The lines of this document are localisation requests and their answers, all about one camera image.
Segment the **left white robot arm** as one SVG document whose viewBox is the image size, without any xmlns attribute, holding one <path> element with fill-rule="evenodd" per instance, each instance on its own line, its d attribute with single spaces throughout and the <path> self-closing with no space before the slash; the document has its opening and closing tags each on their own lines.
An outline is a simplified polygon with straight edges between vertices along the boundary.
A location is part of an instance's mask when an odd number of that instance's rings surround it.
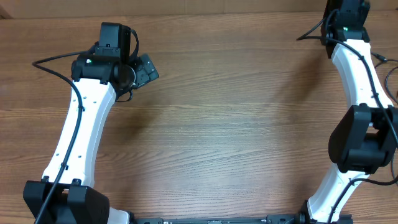
<svg viewBox="0 0 398 224">
<path fill-rule="evenodd" d="M 102 23 L 99 40 L 73 58 L 59 142 L 41 179 L 26 182 L 24 201 L 36 223 L 134 223 L 131 212 L 111 207 L 95 190 L 96 155 L 112 106 L 130 101 L 134 90 L 159 73 L 139 53 L 136 31 L 119 23 Z"/>
</svg>

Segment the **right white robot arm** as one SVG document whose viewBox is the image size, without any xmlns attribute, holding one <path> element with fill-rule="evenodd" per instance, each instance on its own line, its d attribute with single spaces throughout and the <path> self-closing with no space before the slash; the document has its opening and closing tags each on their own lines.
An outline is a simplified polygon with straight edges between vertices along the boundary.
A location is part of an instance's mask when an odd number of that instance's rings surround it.
<svg viewBox="0 0 398 224">
<path fill-rule="evenodd" d="M 364 27 L 369 10 L 365 0 L 328 0 L 317 25 L 322 33 L 318 39 L 340 74 L 348 110 L 329 138 L 332 165 L 295 223 L 352 223 L 351 215 L 340 213 L 345 203 L 363 182 L 382 185 L 369 177 L 394 160 L 397 108 L 373 65 Z"/>
</svg>

